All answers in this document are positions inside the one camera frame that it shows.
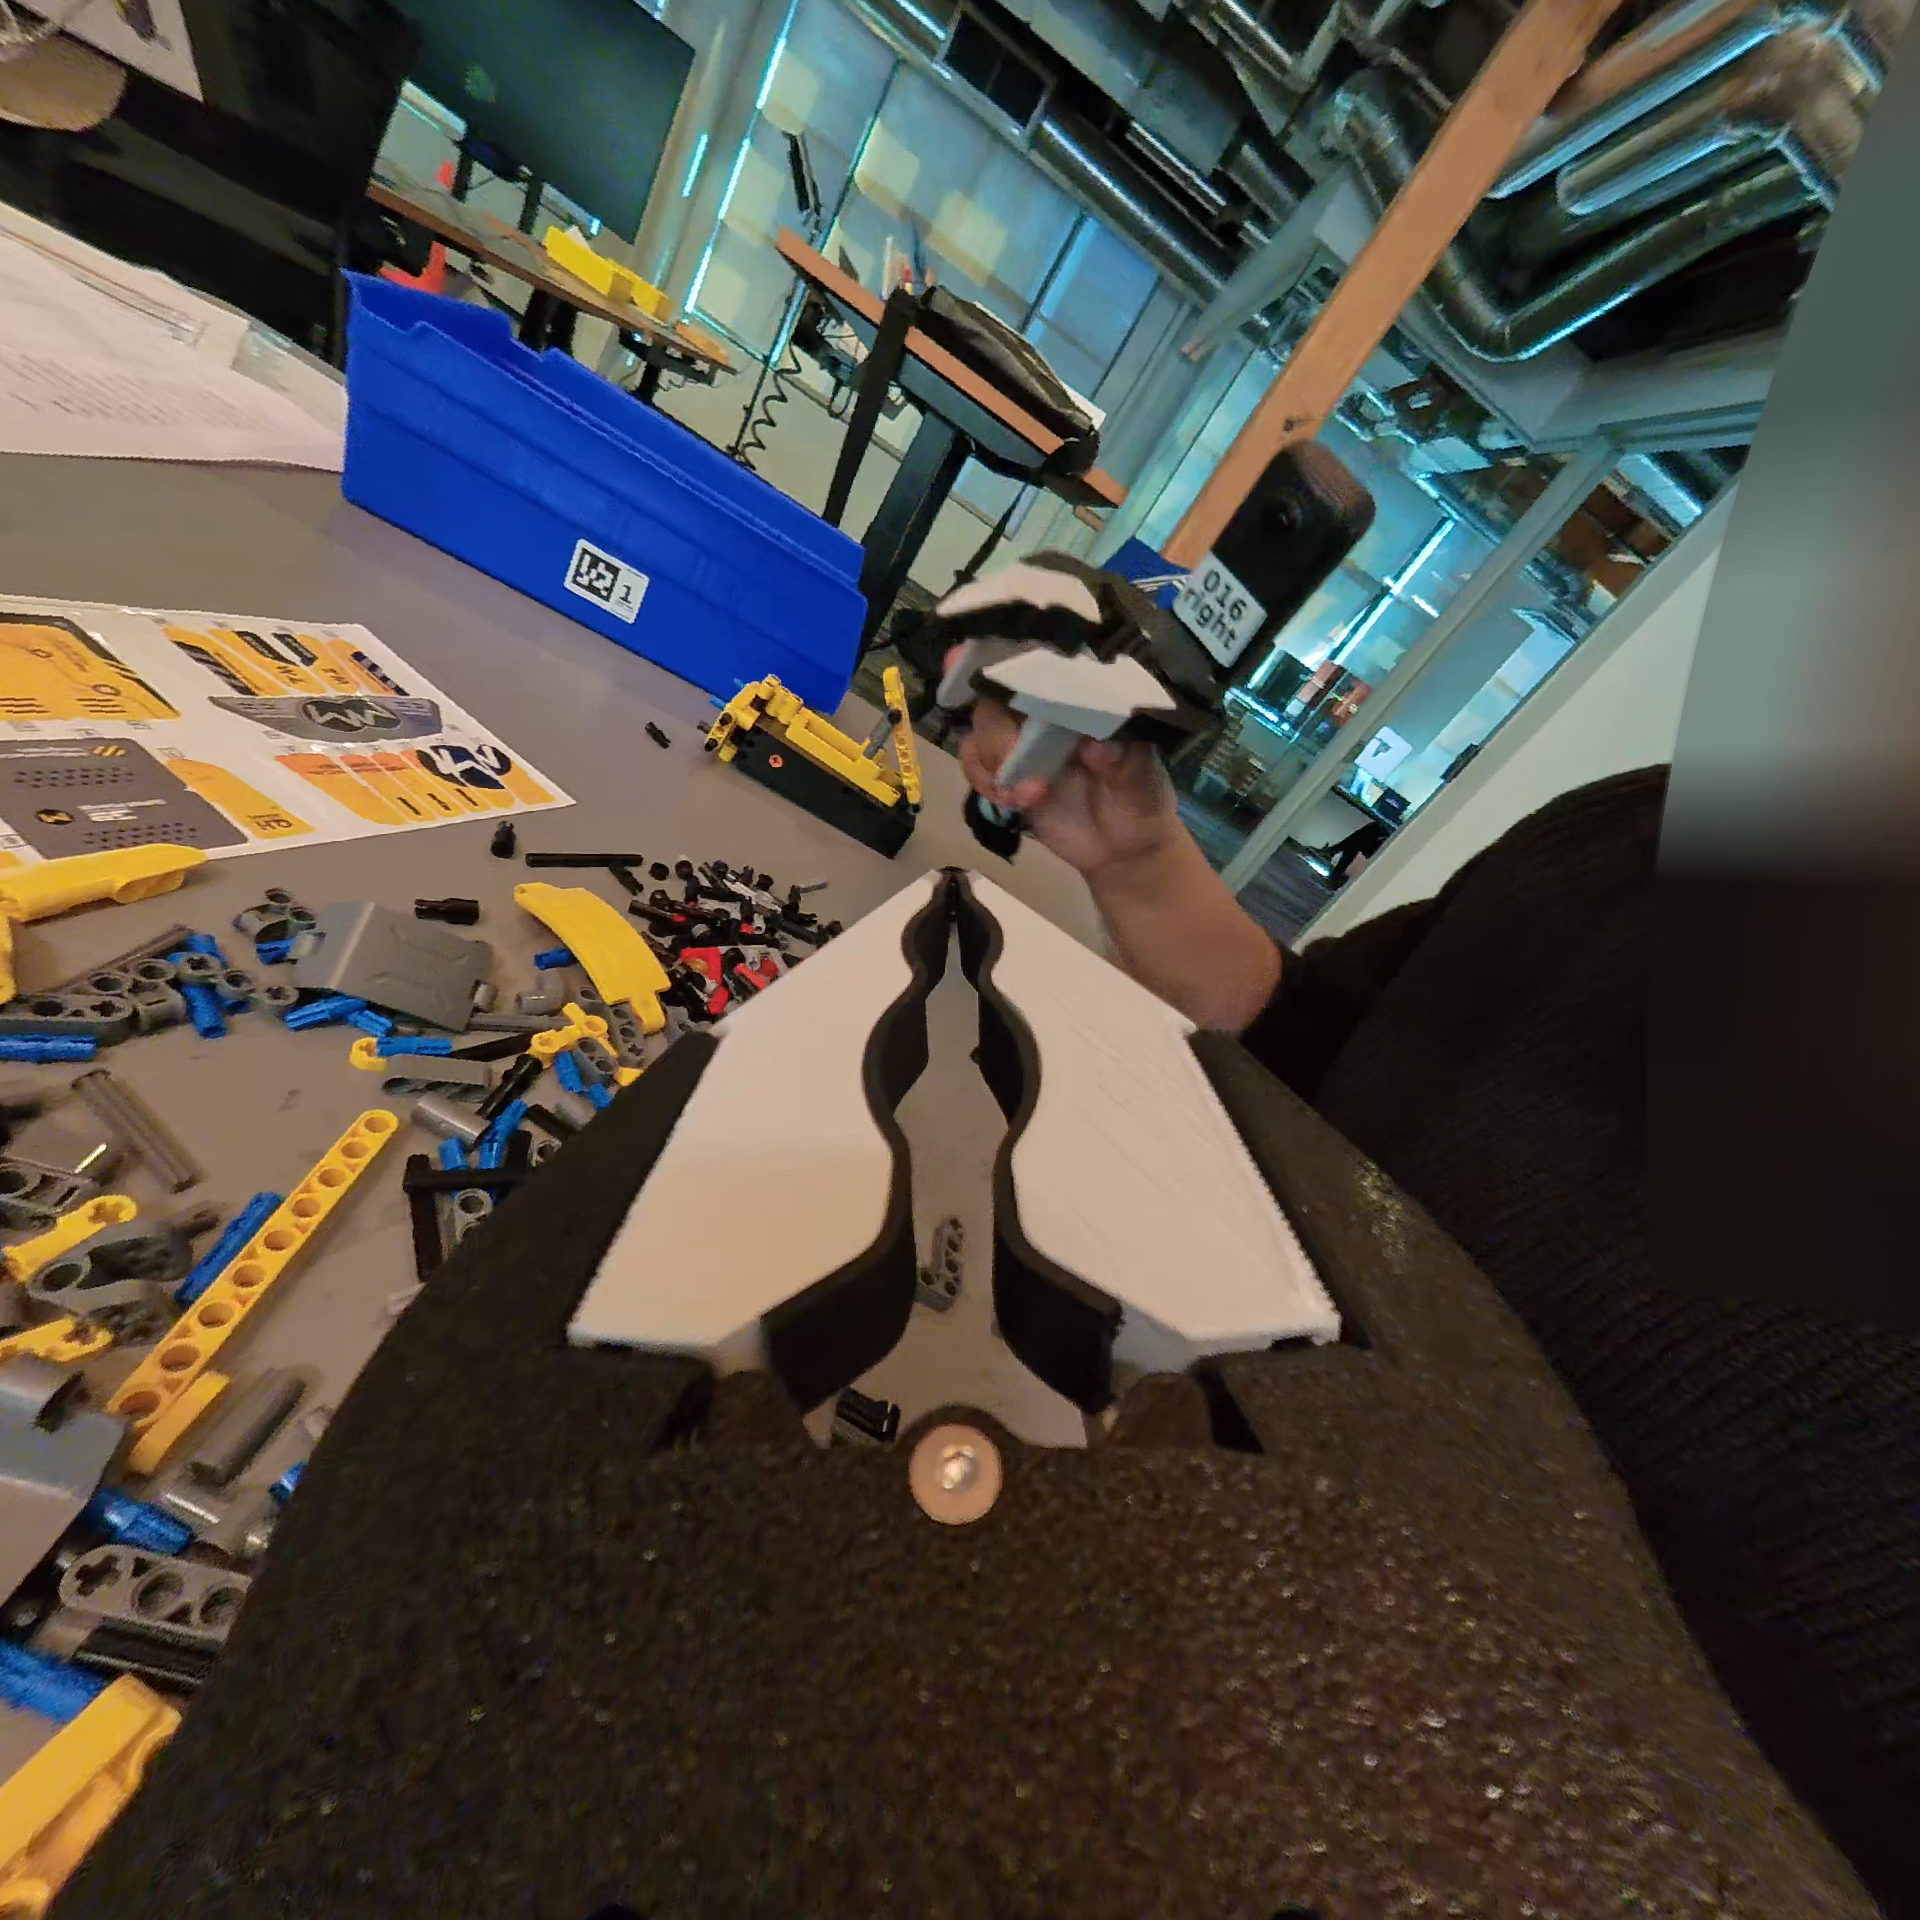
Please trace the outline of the pile of small toy parts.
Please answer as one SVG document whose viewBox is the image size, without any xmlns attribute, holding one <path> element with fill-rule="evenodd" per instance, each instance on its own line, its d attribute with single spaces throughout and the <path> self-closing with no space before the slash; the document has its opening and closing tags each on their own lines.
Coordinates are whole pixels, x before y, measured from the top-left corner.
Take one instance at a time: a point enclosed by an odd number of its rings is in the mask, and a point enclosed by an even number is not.
<svg viewBox="0 0 1920 1920">
<path fill-rule="evenodd" d="M 595 995 L 552 934 L 537 958 L 546 993 L 520 993 L 499 1013 L 486 983 L 463 1037 L 361 999 L 298 992 L 261 967 L 226 967 L 219 944 L 185 926 L 53 990 L 7 999 L 5 1063 L 70 1070 L 63 1105 L 91 1123 L 74 1133 L 80 1152 L 62 1158 L 43 1133 L 55 1119 L 46 1098 L 5 1093 L 5 1231 L 15 1233 L 5 1246 L 5 1359 L 50 1359 L 107 1408 L 179 1310 L 320 1158 L 282 1191 L 256 1191 L 241 1207 L 144 1213 L 133 1192 L 112 1187 L 113 1175 L 133 1169 L 158 1195 L 185 1197 L 200 1187 L 203 1167 L 197 1146 L 104 1064 L 109 1049 L 193 1026 L 199 1013 L 211 1013 L 221 1030 L 253 1016 L 289 1037 L 346 1034 L 354 1093 L 368 1097 L 379 1079 L 379 1109 L 399 1117 L 399 1133 L 330 1219 L 393 1163 L 414 1274 L 382 1298 L 390 1322 L 639 1077 L 650 1050 L 768 990 L 802 959 L 791 934 L 839 931 L 808 914 L 787 919 L 762 889 L 766 873 L 654 864 L 650 874 L 679 878 L 679 895 L 642 889 L 622 865 L 609 874 L 672 979 L 665 1030 L 650 1037 L 626 1005 Z M 277 1289 L 310 1272 L 355 1277 L 328 1222 Z M 161 1694 L 203 1681 L 249 1590 L 249 1566 L 304 1470 L 288 1459 L 274 1480 L 250 1480 L 256 1459 L 288 1421 L 317 1432 L 323 1411 L 305 1401 L 323 1385 L 320 1365 L 280 1361 L 238 1379 L 221 1369 L 233 1341 L 215 1359 L 226 1392 L 178 1449 L 149 1478 L 126 1473 L 121 1454 L 58 1547 L 5 1605 L 5 1703 L 13 1711 L 70 1720 L 121 1673 Z"/>
</svg>

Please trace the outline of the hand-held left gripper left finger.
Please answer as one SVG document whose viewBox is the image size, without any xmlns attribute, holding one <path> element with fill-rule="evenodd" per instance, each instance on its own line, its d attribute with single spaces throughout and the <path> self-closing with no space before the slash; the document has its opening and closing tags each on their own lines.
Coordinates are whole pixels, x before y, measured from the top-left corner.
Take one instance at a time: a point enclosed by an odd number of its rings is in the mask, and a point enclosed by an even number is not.
<svg viewBox="0 0 1920 1920">
<path fill-rule="evenodd" d="M 951 934 L 953 874 L 928 873 L 694 1039 L 571 1345 L 768 1373 L 823 1405 L 898 1343 L 919 1256 L 896 1110 Z"/>
</svg>

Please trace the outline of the black bag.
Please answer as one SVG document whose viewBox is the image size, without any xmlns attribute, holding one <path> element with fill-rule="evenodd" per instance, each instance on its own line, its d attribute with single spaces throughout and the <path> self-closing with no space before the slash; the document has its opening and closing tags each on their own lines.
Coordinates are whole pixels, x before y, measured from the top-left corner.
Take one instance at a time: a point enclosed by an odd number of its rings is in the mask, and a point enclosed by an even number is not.
<svg viewBox="0 0 1920 1920">
<path fill-rule="evenodd" d="M 917 323 L 957 362 L 1055 433 L 1082 466 L 1095 462 L 1098 414 L 1055 375 L 1025 336 L 1001 321 L 987 305 L 951 295 L 941 286 L 930 286 L 919 295 Z"/>
</svg>

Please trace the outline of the blue plastic bin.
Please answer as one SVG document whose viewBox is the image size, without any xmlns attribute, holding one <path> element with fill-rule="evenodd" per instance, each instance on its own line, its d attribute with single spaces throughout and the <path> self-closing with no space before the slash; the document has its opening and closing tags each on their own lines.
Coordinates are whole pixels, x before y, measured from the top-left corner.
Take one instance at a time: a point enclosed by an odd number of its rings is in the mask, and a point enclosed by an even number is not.
<svg viewBox="0 0 1920 1920">
<path fill-rule="evenodd" d="M 861 549 L 507 315 L 346 274 L 344 498 L 726 701 L 833 712 Z"/>
</svg>

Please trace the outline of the yellow cardboard box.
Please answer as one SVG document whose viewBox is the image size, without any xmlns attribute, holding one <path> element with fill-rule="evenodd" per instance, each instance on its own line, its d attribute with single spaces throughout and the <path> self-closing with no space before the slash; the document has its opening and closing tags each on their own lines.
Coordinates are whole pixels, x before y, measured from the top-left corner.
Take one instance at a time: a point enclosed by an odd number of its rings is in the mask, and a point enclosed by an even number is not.
<svg viewBox="0 0 1920 1920">
<path fill-rule="evenodd" d="M 542 235 L 542 251 L 555 270 L 592 287 L 609 304 L 623 304 L 650 321 L 669 327 L 674 305 L 661 287 L 632 267 L 598 253 L 578 225 L 547 225 Z"/>
</svg>

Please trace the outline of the yellow black toy assembly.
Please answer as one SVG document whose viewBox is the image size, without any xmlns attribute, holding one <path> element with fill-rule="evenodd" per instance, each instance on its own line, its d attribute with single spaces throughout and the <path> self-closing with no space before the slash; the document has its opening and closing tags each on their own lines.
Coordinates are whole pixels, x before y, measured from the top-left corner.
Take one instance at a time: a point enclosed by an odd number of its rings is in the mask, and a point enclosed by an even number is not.
<svg viewBox="0 0 1920 1920">
<path fill-rule="evenodd" d="M 880 719 L 850 735 L 777 677 L 743 685 L 704 751 L 859 846 L 896 857 L 919 827 L 922 779 L 898 664 L 880 673 Z"/>
</svg>

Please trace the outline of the grey flat panel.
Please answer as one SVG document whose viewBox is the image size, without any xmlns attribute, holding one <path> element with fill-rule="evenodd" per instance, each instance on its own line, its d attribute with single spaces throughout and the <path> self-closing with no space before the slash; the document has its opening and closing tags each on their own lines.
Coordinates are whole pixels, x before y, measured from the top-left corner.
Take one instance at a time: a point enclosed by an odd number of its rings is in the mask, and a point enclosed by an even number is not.
<svg viewBox="0 0 1920 1920">
<path fill-rule="evenodd" d="M 298 992 L 361 999 L 447 1033 L 465 1029 L 473 995 L 494 969 L 489 944 L 371 899 L 317 906 L 289 959 Z"/>
</svg>

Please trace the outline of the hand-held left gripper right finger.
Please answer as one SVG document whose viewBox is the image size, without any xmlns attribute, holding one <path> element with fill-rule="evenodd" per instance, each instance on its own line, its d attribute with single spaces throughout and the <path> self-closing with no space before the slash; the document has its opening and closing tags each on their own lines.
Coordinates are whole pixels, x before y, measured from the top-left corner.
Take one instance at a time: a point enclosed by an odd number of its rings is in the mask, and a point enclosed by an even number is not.
<svg viewBox="0 0 1920 1920">
<path fill-rule="evenodd" d="M 955 874 L 992 1163 L 992 1310 L 1081 1411 L 1121 1376 L 1325 1349 L 1339 1312 L 1215 1090 L 1197 1029 L 993 879 Z"/>
</svg>

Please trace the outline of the long yellow curved panel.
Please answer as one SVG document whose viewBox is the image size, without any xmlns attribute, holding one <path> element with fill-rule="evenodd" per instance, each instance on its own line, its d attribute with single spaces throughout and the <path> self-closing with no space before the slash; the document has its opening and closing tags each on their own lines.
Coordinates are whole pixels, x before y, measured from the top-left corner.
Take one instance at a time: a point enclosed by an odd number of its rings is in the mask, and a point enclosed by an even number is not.
<svg viewBox="0 0 1920 1920">
<path fill-rule="evenodd" d="M 63 854 L 1 867 L 1 914 L 37 923 L 88 904 L 133 904 L 179 889 L 208 864 L 199 847 L 152 842 L 104 853 Z"/>
</svg>

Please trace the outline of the large grey panel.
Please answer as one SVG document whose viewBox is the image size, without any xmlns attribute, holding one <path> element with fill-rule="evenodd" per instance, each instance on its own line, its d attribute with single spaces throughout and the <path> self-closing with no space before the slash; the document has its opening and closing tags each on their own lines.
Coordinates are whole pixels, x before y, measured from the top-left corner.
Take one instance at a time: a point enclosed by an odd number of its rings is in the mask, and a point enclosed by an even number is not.
<svg viewBox="0 0 1920 1920">
<path fill-rule="evenodd" d="M 1 1605 L 58 1547 L 128 1449 L 128 1421 L 94 1402 L 63 1367 L 1 1365 Z"/>
</svg>

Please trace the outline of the black frame desk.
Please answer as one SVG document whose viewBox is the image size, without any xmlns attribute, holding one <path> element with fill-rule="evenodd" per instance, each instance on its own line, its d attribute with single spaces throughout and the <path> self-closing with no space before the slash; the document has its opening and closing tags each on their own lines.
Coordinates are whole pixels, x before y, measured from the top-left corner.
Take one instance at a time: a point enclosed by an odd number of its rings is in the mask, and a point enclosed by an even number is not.
<svg viewBox="0 0 1920 1920">
<path fill-rule="evenodd" d="M 919 414 L 919 425 L 859 541 L 857 586 L 865 601 L 863 649 L 875 645 L 933 523 L 966 466 L 1003 467 L 1021 487 L 1048 491 L 1077 509 L 1106 512 L 1123 502 L 1123 485 L 1098 466 L 1067 470 L 1061 459 L 1065 439 L 984 371 L 968 368 L 922 327 L 912 323 L 910 302 L 880 299 L 863 290 L 795 230 L 781 229 L 777 248 L 798 280 L 867 346 L 823 502 L 823 519 L 830 525 L 841 525 L 845 515 L 888 392 L 901 392 Z"/>
</svg>

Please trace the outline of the wooden top desk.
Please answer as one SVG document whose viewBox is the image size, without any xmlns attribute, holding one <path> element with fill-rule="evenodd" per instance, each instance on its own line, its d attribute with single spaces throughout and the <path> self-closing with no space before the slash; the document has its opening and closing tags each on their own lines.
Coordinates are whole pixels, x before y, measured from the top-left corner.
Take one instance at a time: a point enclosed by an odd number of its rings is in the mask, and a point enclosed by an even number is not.
<svg viewBox="0 0 1920 1920">
<path fill-rule="evenodd" d="M 736 371 L 728 352 L 685 320 L 658 320 L 632 299 L 617 302 L 562 267 L 526 230 L 451 198 L 449 192 L 399 175 L 371 175 L 368 198 L 394 218 L 423 229 L 474 270 L 513 280 L 526 299 L 515 336 L 534 349 L 574 352 L 581 320 L 598 321 L 615 349 L 615 381 L 623 392 L 655 401 L 662 384 L 709 387 Z"/>
</svg>

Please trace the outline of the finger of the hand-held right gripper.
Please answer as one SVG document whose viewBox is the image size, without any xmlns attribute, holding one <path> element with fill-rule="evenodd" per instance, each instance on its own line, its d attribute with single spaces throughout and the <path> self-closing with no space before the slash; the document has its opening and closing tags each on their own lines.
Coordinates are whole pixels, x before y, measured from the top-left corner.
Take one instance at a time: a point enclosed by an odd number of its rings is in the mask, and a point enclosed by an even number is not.
<svg viewBox="0 0 1920 1920">
<path fill-rule="evenodd" d="M 974 645 L 971 683 L 1017 718 L 1021 742 L 1113 738 L 1178 718 L 1175 694 L 1135 656 L 1062 653 L 1046 645 Z"/>
<path fill-rule="evenodd" d="M 1088 639 L 1104 616 L 1081 571 L 1021 559 L 953 586 L 933 627 L 944 639 Z"/>
</svg>

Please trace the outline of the person's right hand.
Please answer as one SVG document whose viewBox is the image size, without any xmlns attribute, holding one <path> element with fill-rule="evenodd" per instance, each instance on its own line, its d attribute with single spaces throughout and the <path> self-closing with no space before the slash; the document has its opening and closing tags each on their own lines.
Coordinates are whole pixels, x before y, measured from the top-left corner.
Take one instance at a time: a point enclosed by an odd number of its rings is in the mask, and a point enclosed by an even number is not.
<svg viewBox="0 0 1920 1920">
<path fill-rule="evenodd" d="M 1019 730 L 1009 707 L 978 704 L 960 749 L 966 779 L 987 808 L 1017 818 L 1089 890 L 1161 895 L 1191 878 L 1215 878 L 1145 742 L 1071 735 L 1071 753 L 1053 775 L 1009 782 Z"/>
</svg>

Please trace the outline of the printed paper sheets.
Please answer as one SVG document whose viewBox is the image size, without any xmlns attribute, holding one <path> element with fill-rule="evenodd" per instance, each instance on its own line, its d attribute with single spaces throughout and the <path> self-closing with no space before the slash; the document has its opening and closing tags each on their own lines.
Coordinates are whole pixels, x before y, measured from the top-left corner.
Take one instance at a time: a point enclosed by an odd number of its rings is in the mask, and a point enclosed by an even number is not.
<svg viewBox="0 0 1920 1920">
<path fill-rule="evenodd" d="M 344 467 L 344 376 L 262 320 L 1 207 L 1 449 Z"/>
</svg>

